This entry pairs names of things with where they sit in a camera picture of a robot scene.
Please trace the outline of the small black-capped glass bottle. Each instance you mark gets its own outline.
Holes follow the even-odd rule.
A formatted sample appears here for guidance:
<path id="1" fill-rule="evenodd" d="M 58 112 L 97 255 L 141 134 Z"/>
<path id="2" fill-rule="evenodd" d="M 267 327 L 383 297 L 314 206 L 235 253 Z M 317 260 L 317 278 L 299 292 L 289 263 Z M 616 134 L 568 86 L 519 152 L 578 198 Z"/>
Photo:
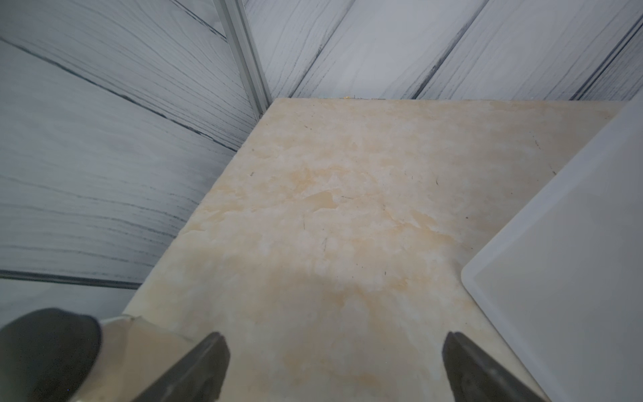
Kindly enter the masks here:
<path id="1" fill-rule="evenodd" d="M 143 318 L 37 310 L 1 329 L 1 399 L 132 401 L 195 345 Z"/>

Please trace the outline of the aluminium left corner post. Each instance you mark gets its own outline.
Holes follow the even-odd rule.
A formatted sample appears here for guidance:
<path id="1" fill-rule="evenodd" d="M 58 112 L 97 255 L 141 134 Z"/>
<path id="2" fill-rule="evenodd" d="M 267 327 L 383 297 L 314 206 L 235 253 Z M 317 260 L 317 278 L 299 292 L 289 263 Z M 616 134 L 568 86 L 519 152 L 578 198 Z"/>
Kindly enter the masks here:
<path id="1" fill-rule="evenodd" d="M 214 0 L 214 6 L 238 66 L 249 103 L 257 119 L 261 119 L 272 103 L 272 96 L 244 3 L 238 0 Z"/>

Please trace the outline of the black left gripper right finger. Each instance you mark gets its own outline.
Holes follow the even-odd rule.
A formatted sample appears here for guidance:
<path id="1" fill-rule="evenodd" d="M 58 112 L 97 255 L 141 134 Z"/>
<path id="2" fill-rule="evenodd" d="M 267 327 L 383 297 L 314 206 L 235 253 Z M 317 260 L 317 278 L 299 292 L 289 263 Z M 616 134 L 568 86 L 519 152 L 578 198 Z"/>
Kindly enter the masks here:
<path id="1" fill-rule="evenodd" d="M 464 333 L 449 332 L 441 354 L 455 401 L 544 401 Z"/>

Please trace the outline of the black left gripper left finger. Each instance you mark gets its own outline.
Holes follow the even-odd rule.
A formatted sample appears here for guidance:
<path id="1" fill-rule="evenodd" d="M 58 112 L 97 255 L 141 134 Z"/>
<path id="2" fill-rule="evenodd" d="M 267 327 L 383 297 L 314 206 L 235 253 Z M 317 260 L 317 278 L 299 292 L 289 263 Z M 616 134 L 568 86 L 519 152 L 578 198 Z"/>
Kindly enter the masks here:
<path id="1" fill-rule="evenodd" d="M 210 333 L 134 401 L 217 401 L 229 361 L 225 337 Z"/>

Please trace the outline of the large frosted acrylic menu rack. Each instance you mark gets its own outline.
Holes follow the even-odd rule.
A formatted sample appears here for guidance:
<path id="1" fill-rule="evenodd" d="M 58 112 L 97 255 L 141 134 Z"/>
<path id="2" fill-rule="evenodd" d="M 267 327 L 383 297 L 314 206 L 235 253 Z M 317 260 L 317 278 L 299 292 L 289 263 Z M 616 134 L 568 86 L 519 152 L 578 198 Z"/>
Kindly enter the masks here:
<path id="1" fill-rule="evenodd" d="M 463 268 L 553 401 L 642 398 L 642 98 L 632 98 Z"/>

